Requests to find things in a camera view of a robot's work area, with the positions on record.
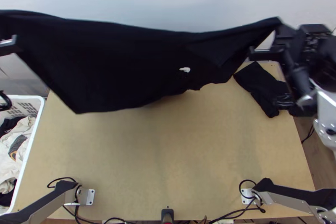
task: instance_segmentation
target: folded black cloth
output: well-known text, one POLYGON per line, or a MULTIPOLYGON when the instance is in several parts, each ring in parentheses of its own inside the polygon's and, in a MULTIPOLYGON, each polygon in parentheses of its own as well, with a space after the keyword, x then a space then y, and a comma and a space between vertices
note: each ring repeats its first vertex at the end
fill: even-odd
POLYGON ((270 73, 253 62, 234 74, 234 79, 258 102, 269 117, 275 117, 279 110, 286 109, 292 116, 313 116, 315 107, 305 106, 301 109, 293 100, 287 84, 276 80, 270 73))
MULTIPOLYGON (((17 180, 13 181, 14 188, 16 186, 16 181, 17 180)), ((14 189, 11 190, 9 193, 5 193, 5 194, 0 193, 0 206, 10 206, 12 202, 12 198, 13 198, 13 193, 14 193, 14 189)))
POLYGON ((75 113, 144 106, 227 82, 279 25, 278 18, 191 33, 0 11, 0 35, 18 35, 18 56, 75 113))
POLYGON ((18 121, 23 118, 24 116, 15 117, 13 119, 4 119, 3 124, 1 124, 0 126, 0 137, 9 133, 11 129, 13 129, 17 125, 18 121))

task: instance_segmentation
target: wooden table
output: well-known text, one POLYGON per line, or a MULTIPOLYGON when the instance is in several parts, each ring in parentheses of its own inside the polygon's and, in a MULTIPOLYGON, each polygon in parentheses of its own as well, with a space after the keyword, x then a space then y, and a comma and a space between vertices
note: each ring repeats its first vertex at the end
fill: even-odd
MULTIPOLYGON (((278 77, 277 64, 262 66, 278 77)), ((96 190, 94 205, 79 210, 95 220, 159 220, 167 206, 177 220, 214 219, 245 207, 243 179, 314 190, 293 118, 286 111, 268 118, 233 78, 111 113, 75 115, 50 93, 14 211, 64 176, 96 190)), ((306 215, 280 205, 265 209, 242 218, 306 215)), ((51 218, 72 217, 60 208, 51 218)))

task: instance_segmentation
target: laundry basket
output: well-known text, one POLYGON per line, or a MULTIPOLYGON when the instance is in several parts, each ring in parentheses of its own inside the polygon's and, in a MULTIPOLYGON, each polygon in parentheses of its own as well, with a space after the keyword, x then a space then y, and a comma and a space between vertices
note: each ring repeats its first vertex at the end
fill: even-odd
MULTIPOLYGON (((14 203, 16 200, 16 196, 18 194, 18 189, 20 187, 21 184, 21 180, 22 180, 22 176, 24 174, 24 170, 26 167, 26 163, 29 157, 29 153, 30 153, 30 149, 32 147, 33 144, 33 140, 35 137, 35 133, 36 133, 36 129, 37 126, 39 125, 39 120, 41 118, 41 114, 42 114, 42 110, 44 108, 45 105, 45 99, 42 98, 41 96, 32 96, 32 95, 8 95, 8 97, 10 98, 10 100, 12 101, 12 107, 9 110, 6 111, 2 111, 0 112, 0 125, 3 123, 4 119, 11 119, 14 117, 18 117, 18 116, 28 116, 28 115, 32 115, 36 117, 36 121, 34 123, 34 127, 29 139, 29 143, 27 146, 27 150, 24 156, 24 160, 22 163, 22 167, 19 173, 19 177, 16 181, 16 186, 14 189, 14 194, 13 194, 13 198, 12 198, 12 202, 10 204, 10 207, 3 207, 0 208, 0 215, 4 214, 4 213, 10 213, 14 207, 14 203)), ((0 105, 4 105, 5 101, 3 99, 0 98, 0 105)))

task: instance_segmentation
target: metal mount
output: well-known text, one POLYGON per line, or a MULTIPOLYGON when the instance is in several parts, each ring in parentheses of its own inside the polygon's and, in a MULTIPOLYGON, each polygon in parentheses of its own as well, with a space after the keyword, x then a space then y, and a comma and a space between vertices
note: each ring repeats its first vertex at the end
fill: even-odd
MULTIPOLYGON (((242 188, 241 189, 241 193, 243 195, 245 195, 246 197, 252 197, 253 194, 252 194, 252 188, 242 188)), ((253 199, 246 199, 243 195, 241 195, 241 202, 244 204, 244 205, 248 205, 251 203, 251 201, 253 199)))
POLYGON ((17 35, 13 35, 11 39, 0 39, 0 57, 11 53, 20 53, 22 49, 17 46, 17 35))
POLYGON ((66 203, 66 206, 90 206, 93 204, 93 200, 95 198, 95 190, 94 189, 86 189, 83 187, 79 187, 76 192, 76 198, 78 203, 66 203))

